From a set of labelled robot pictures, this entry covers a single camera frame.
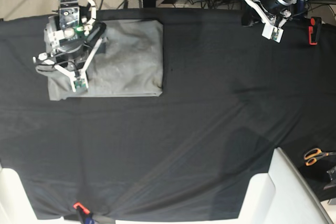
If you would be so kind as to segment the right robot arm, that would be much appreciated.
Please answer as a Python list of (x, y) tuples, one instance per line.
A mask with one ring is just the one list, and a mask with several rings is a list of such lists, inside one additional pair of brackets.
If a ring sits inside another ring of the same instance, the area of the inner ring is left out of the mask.
[(95, 55), (94, 46), (106, 25), (97, 20), (94, 0), (58, 0), (56, 14), (48, 18), (44, 29), (46, 52), (35, 60), (38, 66), (79, 71)]

